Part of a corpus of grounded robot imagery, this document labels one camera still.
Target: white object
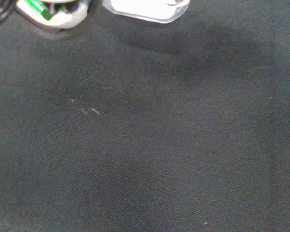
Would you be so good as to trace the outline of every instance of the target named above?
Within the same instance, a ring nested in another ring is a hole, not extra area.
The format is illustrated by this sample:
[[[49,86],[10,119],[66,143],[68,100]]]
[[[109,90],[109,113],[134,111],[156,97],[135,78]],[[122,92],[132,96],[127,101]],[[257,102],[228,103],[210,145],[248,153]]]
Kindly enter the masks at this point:
[[[158,23],[178,19],[190,0],[104,0],[103,5],[114,14]]]
[[[59,11],[50,20],[46,20],[43,16],[32,9],[24,0],[19,0],[16,6],[40,24],[52,28],[69,29],[75,27],[86,18],[90,2],[90,0],[80,0],[78,8],[75,11],[68,13]]]

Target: black cable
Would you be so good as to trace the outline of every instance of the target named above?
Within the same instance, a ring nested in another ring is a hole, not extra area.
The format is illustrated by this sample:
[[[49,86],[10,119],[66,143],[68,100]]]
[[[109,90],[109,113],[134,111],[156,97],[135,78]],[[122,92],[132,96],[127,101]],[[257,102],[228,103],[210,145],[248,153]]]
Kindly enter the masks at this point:
[[[17,0],[0,0],[0,23],[14,11]]]

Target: white speck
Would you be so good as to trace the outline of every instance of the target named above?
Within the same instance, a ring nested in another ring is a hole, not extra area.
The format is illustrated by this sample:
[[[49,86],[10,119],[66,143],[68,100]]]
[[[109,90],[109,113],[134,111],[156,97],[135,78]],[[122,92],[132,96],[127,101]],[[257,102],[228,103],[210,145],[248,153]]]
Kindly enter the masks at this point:
[[[94,109],[94,108],[91,108],[91,109],[92,109],[92,111],[96,112],[97,114],[100,114],[96,109]]]
[[[84,109],[80,109],[85,115],[88,114],[87,111],[85,111]]]

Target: fabric texture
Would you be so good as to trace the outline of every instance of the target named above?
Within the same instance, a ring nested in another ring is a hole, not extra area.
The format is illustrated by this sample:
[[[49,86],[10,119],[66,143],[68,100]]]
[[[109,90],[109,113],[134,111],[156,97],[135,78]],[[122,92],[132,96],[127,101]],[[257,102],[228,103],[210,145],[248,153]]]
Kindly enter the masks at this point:
[[[0,232],[290,231],[290,1],[0,26]]]

